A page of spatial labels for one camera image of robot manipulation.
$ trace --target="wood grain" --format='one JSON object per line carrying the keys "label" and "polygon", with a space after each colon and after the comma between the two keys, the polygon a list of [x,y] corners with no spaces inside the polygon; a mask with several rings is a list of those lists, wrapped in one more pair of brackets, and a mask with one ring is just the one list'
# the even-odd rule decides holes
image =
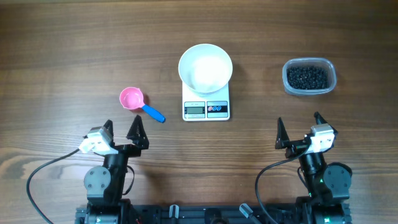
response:
{"label": "wood grain", "polygon": [[[276,121],[291,139],[314,124],[315,111],[340,133],[327,162],[354,170],[355,223],[398,220],[398,4],[396,1],[138,1],[0,6],[0,223],[43,223],[25,193],[39,165],[78,147],[90,128],[114,121],[116,142],[135,114],[120,91],[138,86],[166,117],[140,114],[150,141],[130,159],[133,204],[256,204],[254,180],[282,160]],[[178,60],[199,43],[230,54],[232,118],[182,120]],[[282,66],[325,57],[338,71],[333,92],[287,95]],[[39,207],[72,223],[86,203],[83,178],[102,164],[78,153],[32,182]],[[305,195],[298,162],[261,179],[266,202]],[[127,183],[132,176],[127,175]]]}

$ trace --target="blue handle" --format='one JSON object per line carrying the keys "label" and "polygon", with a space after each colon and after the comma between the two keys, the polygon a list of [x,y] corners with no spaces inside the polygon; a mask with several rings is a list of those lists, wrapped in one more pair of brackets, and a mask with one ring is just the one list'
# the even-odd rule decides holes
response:
{"label": "blue handle", "polygon": [[166,118],[161,113],[159,113],[157,110],[151,108],[150,106],[144,105],[142,107],[142,109],[147,114],[149,114],[151,117],[153,117],[155,120],[157,120],[158,122],[164,123],[166,121]]}

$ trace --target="digital display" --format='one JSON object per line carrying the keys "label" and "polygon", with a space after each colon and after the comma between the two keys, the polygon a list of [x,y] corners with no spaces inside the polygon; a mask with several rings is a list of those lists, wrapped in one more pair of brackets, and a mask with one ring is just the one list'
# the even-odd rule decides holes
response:
{"label": "digital display", "polygon": [[187,114],[203,114],[203,113],[205,113],[203,111],[203,108],[191,108],[191,107],[187,108]]}

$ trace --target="clear plastic container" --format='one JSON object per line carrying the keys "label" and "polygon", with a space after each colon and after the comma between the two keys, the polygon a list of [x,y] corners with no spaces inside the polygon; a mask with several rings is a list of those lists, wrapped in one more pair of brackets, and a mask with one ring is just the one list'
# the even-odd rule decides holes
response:
{"label": "clear plastic container", "polygon": [[[328,72],[329,87],[320,90],[299,90],[290,86],[289,82],[287,81],[287,69],[290,67],[305,66],[316,66],[325,69]],[[333,64],[325,58],[295,58],[289,60],[282,69],[282,79],[285,86],[285,91],[288,94],[296,96],[311,96],[328,93],[336,87],[337,83],[335,66],[333,66]]]}

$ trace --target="digital scale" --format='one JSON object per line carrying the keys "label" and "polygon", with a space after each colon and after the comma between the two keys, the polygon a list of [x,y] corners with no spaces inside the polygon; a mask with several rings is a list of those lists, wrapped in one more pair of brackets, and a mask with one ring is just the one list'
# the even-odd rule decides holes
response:
{"label": "digital scale", "polygon": [[184,121],[226,121],[230,117],[229,87],[199,96],[182,83],[182,119]]}

